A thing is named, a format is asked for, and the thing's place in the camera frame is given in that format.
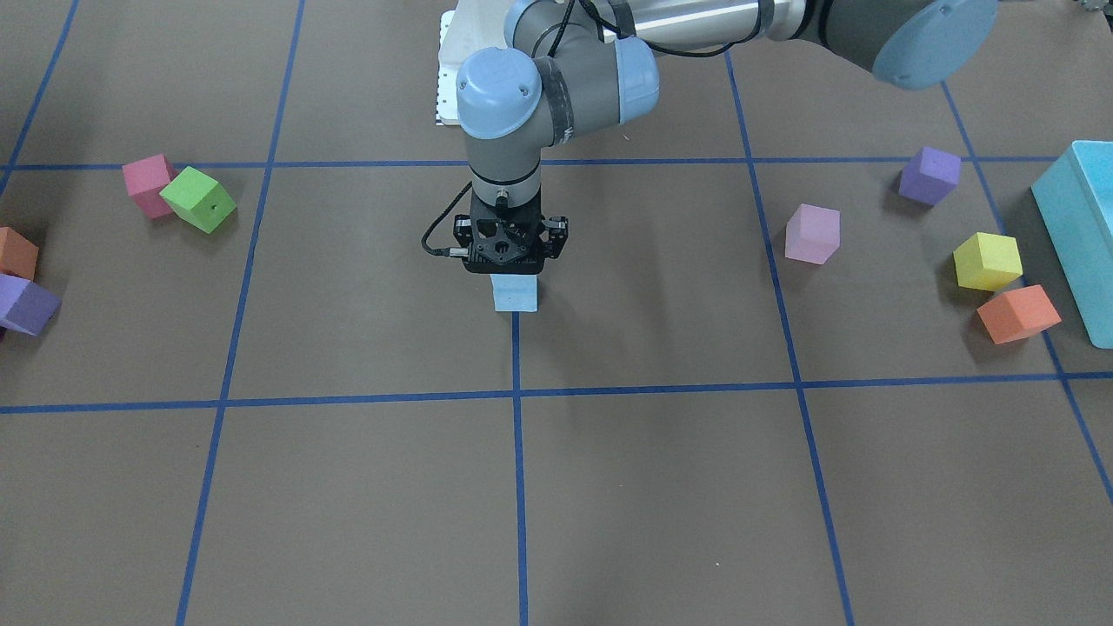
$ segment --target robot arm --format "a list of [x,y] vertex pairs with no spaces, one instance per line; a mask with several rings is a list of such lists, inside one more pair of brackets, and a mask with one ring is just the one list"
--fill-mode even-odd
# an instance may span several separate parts
[[505,17],[508,48],[480,50],[460,68],[471,207],[455,217],[460,247],[436,252],[470,272],[536,274],[560,255],[568,219],[541,213],[541,149],[651,111],[659,55],[805,39],[879,80],[922,89],[974,55],[997,9],[997,0],[567,2],[516,0]]

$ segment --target yellow cube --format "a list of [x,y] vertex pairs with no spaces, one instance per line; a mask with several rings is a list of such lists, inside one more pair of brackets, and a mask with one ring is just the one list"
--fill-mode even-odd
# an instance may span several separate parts
[[1004,235],[975,233],[955,251],[958,285],[972,290],[997,291],[1024,274],[1016,239]]

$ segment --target teal container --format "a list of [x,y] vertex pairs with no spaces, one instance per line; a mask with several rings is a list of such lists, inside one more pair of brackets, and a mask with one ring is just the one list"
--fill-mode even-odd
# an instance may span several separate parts
[[1113,141],[1074,141],[1032,194],[1090,342],[1113,349]]

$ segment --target orange cube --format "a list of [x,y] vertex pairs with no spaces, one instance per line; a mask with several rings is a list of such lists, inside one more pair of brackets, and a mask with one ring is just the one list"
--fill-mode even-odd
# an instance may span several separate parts
[[9,226],[0,228],[0,274],[33,281],[38,260],[39,248],[35,244]]
[[1040,334],[1062,322],[1040,285],[1007,291],[977,310],[994,343]]

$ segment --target block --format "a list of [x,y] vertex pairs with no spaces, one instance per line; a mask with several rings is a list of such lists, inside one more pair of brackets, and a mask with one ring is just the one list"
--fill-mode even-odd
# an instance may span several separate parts
[[1007,291],[979,306],[977,314],[997,344],[1040,334],[1062,321],[1040,285]]
[[31,281],[0,274],[0,326],[36,336],[59,305],[57,295]]
[[178,172],[166,159],[166,155],[155,155],[124,166],[124,184],[128,188],[128,195],[151,219],[174,213],[159,193],[177,175]]
[[211,233],[236,209],[236,202],[214,178],[193,167],[170,182],[159,194],[178,217]]
[[1113,141],[1073,141],[1032,195],[1090,343],[1113,349]]
[[536,313],[538,277],[520,274],[491,274],[495,311]]
[[10,226],[0,228],[0,274],[35,280],[39,248]]
[[997,291],[1024,274],[1016,239],[1004,235],[975,233],[955,250],[958,285]]
[[900,173],[900,195],[935,206],[958,186],[959,157],[925,146]]
[[801,204],[788,221],[785,256],[823,265],[839,246],[839,212]]

